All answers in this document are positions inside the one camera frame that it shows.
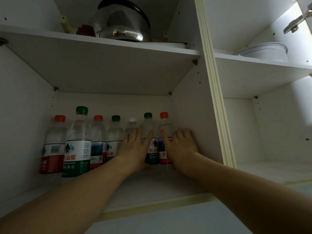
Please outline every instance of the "plastic water bottle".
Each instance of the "plastic water bottle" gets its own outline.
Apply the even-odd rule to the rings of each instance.
[[[130,118],[128,122],[127,128],[124,130],[125,135],[127,133],[131,134],[133,130],[137,129],[138,126],[136,124],[136,119],[135,118]]]
[[[103,124],[103,116],[96,115],[93,118],[92,124],[92,146],[91,146],[91,160],[90,169],[95,169],[106,161],[106,143],[107,133]]]
[[[153,121],[153,115],[149,112],[144,113],[144,122],[143,122],[143,135],[142,143],[144,143],[149,131],[151,129],[155,130],[155,123]],[[158,154],[158,138],[156,135],[157,131],[154,132],[154,137],[150,143],[149,148],[146,152],[145,163],[150,165],[159,164],[159,154]]]
[[[168,112],[160,113],[160,125],[158,126],[158,150],[159,150],[159,163],[160,172],[170,172],[172,170],[172,162],[168,154],[166,153],[165,144],[161,138],[160,131],[164,130],[170,141],[172,141],[172,135],[174,133],[174,128],[168,119]]]
[[[120,126],[120,116],[114,115],[112,116],[112,124],[108,129],[106,161],[110,161],[116,156],[122,140],[123,128]]]
[[[76,107],[76,120],[66,135],[62,183],[90,170],[91,125],[87,115],[87,107]]]
[[[43,185],[60,185],[67,132],[65,120],[65,116],[56,115],[53,127],[47,130],[40,170]]]

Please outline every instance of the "bottle label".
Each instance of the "bottle label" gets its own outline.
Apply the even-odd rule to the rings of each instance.
[[[90,171],[91,140],[68,140],[62,177],[78,177]]]
[[[158,150],[159,150],[159,159],[161,164],[172,164],[169,156],[166,153],[165,143],[162,138],[158,138]]]
[[[96,141],[91,145],[90,169],[95,169],[105,163],[106,142]]]
[[[41,160],[41,174],[60,173],[63,169],[65,144],[45,144]]]
[[[118,149],[122,144],[122,140],[108,141],[106,145],[106,161],[110,161],[113,157],[117,155]]]
[[[152,138],[152,141],[147,149],[145,163],[150,165],[155,165],[159,163],[159,154],[158,154],[158,139]]]

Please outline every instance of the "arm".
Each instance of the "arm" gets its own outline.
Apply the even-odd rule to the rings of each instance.
[[[174,166],[202,184],[254,234],[312,233],[312,198],[212,161],[197,151],[190,131],[162,138]]]
[[[0,233],[84,233],[123,180],[144,166],[154,132],[143,145],[142,132],[140,126],[127,135],[109,162],[2,217]]]

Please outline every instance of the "barcode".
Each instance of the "barcode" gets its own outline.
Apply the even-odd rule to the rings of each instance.
[[[51,146],[51,153],[59,153],[60,152],[60,145],[52,145]]]

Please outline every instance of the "red bottle cap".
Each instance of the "red bottle cap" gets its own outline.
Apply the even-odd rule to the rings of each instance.
[[[163,119],[163,118],[168,118],[168,112],[161,112],[160,113],[160,118]]]
[[[95,115],[93,118],[95,121],[103,121],[103,116],[101,115]]]
[[[65,120],[66,120],[66,117],[63,116],[63,115],[56,115],[56,116],[54,117],[54,121],[55,121],[55,122],[64,122]]]

